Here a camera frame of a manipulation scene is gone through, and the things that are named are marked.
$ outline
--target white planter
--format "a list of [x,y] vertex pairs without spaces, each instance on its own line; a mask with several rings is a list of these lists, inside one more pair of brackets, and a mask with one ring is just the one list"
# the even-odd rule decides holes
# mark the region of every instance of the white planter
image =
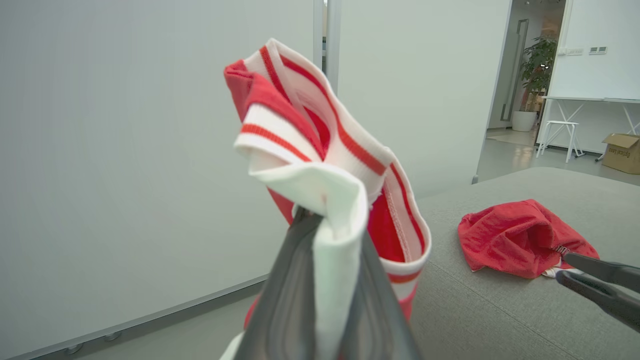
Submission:
[[515,131],[531,131],[533,123],[536,122],[535,111],[514,111],[511,118],[511,128]]

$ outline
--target stitched seam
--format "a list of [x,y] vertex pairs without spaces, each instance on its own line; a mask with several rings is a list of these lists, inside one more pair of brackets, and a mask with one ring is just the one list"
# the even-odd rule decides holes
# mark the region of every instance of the stitched seam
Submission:
[[522,327],[524,327],[525,329],[527,329],[529,332],[532,332],[533,334],[537,335],[538,337],[542,338],[543,340],[546,340],[548,343],[552,344],[553,346],[555,346],[558,350],[565,352],[567,355],[571,356],[572,358],[576,359],[576,360],[584,360],[582,357],[579,357],[578,355],[574,354],[573,352],[571,352],[571,350],[564,348],[563,346],[561,346],[560,344],[556,343],[555,341],[553,341],[552,339],[547,338],[546,336],[542,335],[540,332],[538,332],[536,329],[533,329],[532,327],[530,327],[529,325],[527,325],[524,321],[518,319],[516,316],[512,315],[509,311],[506,311],[505,309],[501,308],[498,304],[492,302],[491,300],[489,300],[488,298],[486,298],[484,295],[480,294],[478,291],[474,290],[473,288],[471,288],[470,286],[466,285],[464,282],[461,282],[459,279],[455,278],[455,276],[451,275],[448,271],[444,270],[443,268],[439,267],[438,265],[429,262],[427,264],[433,265],[435,268],[437,268],[438,270],[440,270],[441,272],[445,273],[447,276],[449,276],[451,279],[455,280],[458,284],[464,286],[466,289],[470,290],[471,292],[475,293],[476,295],[478,295],[479,297],[481,297],[485,302],[493,305],[496,309],[502,311],[505,315],[507,315],[508,317],[510,317],[512,320],[514,320],[515,322],[519,323]]
[[386,182],[384,184],[384,187],[385,187],[385,195],[387,196],[387,204],[390,205],[388,207],[389,215],[391,215],[391,218],[393,219],[394,225],[396,227],[398,240],[400,240],[400,247],[402,247],[404,262],[408,263],[410,261],[413,261],[412,254],[409,249],[409,243],[406,241],[406,235],[404,234],[404,229],[402,227],[402,224],[400,223],[400,219],[396,211],[396,204],[393,200],[393,196],[391,196],[391,191],[389,190],[389,187],[387,186]]

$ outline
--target gray tiled floor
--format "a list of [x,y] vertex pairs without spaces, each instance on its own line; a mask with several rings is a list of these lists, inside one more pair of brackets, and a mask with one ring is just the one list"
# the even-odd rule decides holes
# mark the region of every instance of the gray tiled floor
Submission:
[[243,328],[244,316],[262,283],[126,329],[111,342],[96,339],[82,349],[38,360],[217,360]]
[[520,145],[533,146],[536,143],[537,128],[528,133],[513,130],[487,130],[486,137],[502,142],[519,143]]
[[532,146],[487,138],[478,164],[478,180],[485,181],[530,167],[555,167],[640,185],[640,175],[626,174],[596,163],[596,156],[571,158],[569,163],[564,163],[566,150],[547,149],[537,159],[534,150]]

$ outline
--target gray sofa cushion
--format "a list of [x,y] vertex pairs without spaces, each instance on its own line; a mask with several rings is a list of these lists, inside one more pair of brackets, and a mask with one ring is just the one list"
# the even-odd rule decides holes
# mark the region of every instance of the gray sofa cushion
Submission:
[[433,237],[412,314],[425,358],[640,359],[640,333],[555,280],[470,271],[458,240],[462,216],[526,199],[557,214],[603,260],[640,266],[640,186],[530,168],[418,200]]

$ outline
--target white wall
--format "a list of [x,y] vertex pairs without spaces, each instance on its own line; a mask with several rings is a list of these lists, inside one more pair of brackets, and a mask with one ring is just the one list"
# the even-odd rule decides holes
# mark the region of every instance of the white wall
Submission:
[[0,359],[269,272],[222,71],[312,34],[312,1],[0,2]]
[[[560,30],[560,38],[566,41],[559,46],[581,47],[585,54],[556,57],[550,95],[640,99],[638,13],[640,2],[636,0],[573,0],[570,17]],[[588,55],[591,46],[607,46],[608,50],[603,55]],[[578,105],[568,102],[569,112]],[[636,123],[640,121],[640,106],[630,105],[629,110]],[[547,103],[544,118],[561,120],[553,101]],[[587,103],[575,120],[580,123],[579,140],[586,151],[604,152],[606,145],[601,141],[609,133],[630,130],[622,107],[615,103]],[[563,135],[557,144],[567,146],[568,136]]]
[[395,152],[418,196],[476,173],[510,5],[343,1],[338,97]]

